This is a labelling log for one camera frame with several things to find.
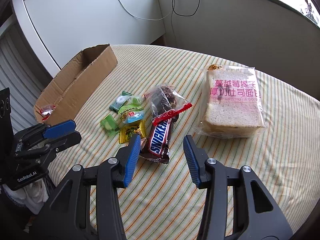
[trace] white cabinet door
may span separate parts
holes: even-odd
[[[162,18],[158,0],[121,1],[137,17]],[[87,47],[105,43],[150,44],[165,33],[162,20],[136,19],[118,0],[24,2],[37,34],[60,68]]]

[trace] black cable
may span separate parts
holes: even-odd
[[[198,10],[198,8],[199,8],[199,5],[200,5],[200,0],[198,1],[198,6],[197,6],[197,8],[196,8],[196,10],[195,10],[195,12],[194,12],[193,14],[191,14],[191,15],[182,15],[182,14],[178,14],[178,13],[175,12],[175,10],[174,10],[174,5],[173,5],[173,0],[172,0],[172,10],[173,10],[173,12],[174,12],[176,15],[184,16],[184,17],[189,17],[189,16],[195,15],[196,12],[197,12],[197,10]]]

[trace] white cable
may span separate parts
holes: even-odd
[[[128,12],[128,10],[124,7],[124,5],[122,4],[122,2],[120,0],[118,0],[119,3],[121,4],[122,8],[128,13],[130,14],[132,17],[135,17],[137,19],[141,19],[141,20],[148,20],[148,21],[161,21],[162,19],[166,18],[173,10],[171,10],[166,16],[162,17],[161,19],[145,19],[145,18],[140,18],[137,16],[132,15],[130,12]]]

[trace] bread package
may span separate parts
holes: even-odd
[[[264,127],[254,68],[211,65],[205,73],[199,122],[202,135],[249,137]]]

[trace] striped tablecloth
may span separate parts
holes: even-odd
[[[206,190],[192,183],[182,141],[191,134],[226,166],[249,165],[276,199],[296,231],[320,196],[320,102],[274,77],[256,71],[267,128],[253,138],[217,139],[199,136],[192,130],[200,104],[201,70],[210,64],[239,65],[201,53],[151,45],[116,45],[112,49],[117,67],[100,84],[75,118],[82,135],[79,145],[58,154],[50,164],[57,185],[77,163],[99,165],[123,145],[118,135],[108,137],[100,120],[111,113],[109,105],[122,90],[142,95],[167,82],[194,105],[180,114],[171,138],[170,162],[156,164],[139,158],[134,178],[119,189],[119,203],[128,239],[196,239]],[[146,127],[150,131],[150,109]],[[232,232],[232,189],[228,191],[227,234]],[[90,218],[96,225],[95,188],[91,190]]]

